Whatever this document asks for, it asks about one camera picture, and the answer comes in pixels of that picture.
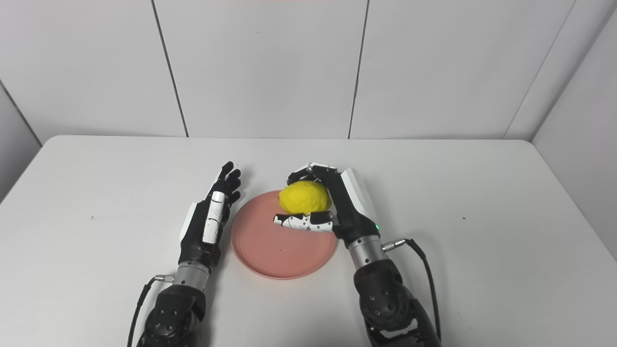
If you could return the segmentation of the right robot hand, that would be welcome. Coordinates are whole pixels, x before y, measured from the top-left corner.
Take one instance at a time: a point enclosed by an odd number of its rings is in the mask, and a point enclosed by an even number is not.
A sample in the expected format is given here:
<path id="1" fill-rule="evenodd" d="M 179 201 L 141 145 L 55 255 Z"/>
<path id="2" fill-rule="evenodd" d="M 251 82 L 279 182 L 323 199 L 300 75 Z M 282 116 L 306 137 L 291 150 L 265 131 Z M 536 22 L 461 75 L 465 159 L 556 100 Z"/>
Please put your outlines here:
<path id="1" fill-rule="evenodd" d="M 296 182 L 320 184 L 333 207 L 319 212 L 276 214 L 274 224 L 293 230 L 332 232 L 347 247 L 359 239 L 380 239 L 375 208 L 356 173 L 353 168 L 340 172 L 336 167 L 316 162 L 292 172 L 287 178 L 289 186 Z"/>

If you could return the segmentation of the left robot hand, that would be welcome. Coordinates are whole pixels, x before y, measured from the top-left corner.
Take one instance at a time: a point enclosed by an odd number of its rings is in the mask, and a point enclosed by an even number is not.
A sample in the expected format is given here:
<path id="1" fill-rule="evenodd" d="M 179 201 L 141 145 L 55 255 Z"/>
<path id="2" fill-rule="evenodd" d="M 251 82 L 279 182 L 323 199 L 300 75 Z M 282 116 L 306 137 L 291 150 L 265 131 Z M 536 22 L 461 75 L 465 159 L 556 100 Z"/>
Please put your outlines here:
<path id="1" fill-rule="evenodd" d="M 192 207 L 183 227 L 178 265 L 201 265 L 209 271 L 222 257 L 220 241 L 231 207 L 240 197 L 241 171 L 233 161 L 222 166 L 206 197 Z"/>

